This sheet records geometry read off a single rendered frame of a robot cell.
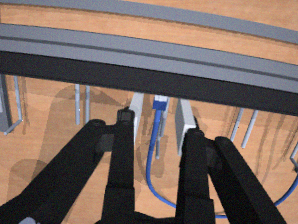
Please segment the black patch panel rack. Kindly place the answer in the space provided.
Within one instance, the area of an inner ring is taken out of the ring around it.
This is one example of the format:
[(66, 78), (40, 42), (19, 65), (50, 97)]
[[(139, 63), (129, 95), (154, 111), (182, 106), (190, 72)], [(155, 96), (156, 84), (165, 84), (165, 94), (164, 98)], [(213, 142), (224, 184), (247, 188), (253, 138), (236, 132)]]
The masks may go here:
[[(298, 44), (298, 31), (295, 30), (147, 3), (123, 0), (0, 2), (153, 17)], [(5, 75), (14, 77), (19, 120), (13, 125)], [(86, 85), (85, 124), (89, 121), (90, 86), (167, 97), (166, 111), (161, 112), (157, 133), (156, 159), (159, 159), (160, 138), (164, 135), (170, 97), (239, 107), (230, 137), (232, 142), (244, 108), (254, 110), (241, 148), (246, 146), (258, 111), (298, 117), (296, 64), (151, 39), (0, 23), (0, 132), (5, 131), (4, 135), (23, 121), (17, 76), (75, 84), (76, 125), (80, 124), (80, 85)]]

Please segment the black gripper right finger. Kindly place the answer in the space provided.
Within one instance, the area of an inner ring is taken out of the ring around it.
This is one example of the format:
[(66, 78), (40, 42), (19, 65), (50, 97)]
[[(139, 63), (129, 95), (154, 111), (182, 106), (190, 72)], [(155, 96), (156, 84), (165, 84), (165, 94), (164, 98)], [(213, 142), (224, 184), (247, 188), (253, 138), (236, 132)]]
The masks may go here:
[(174, 119), (181, 156), (175, 216), (182, 224), (216, 224), (208, 174), (229, 224), (287, 224), (233, 142), (205, 137), (189, 100), (178, 98)]

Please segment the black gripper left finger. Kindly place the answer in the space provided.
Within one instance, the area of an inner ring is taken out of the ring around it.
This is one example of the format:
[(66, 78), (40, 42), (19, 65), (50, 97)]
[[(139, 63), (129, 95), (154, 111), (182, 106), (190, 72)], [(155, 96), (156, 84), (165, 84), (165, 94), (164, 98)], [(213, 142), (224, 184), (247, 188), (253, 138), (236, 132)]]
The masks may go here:
[(114, 125), (88, 121), (19, 195), (0, 206), (0, 224), (61, 224), (104, 152), (112, 153), (100, 224), (135, 224), (134, 145), (143, 96), (134, 92)]

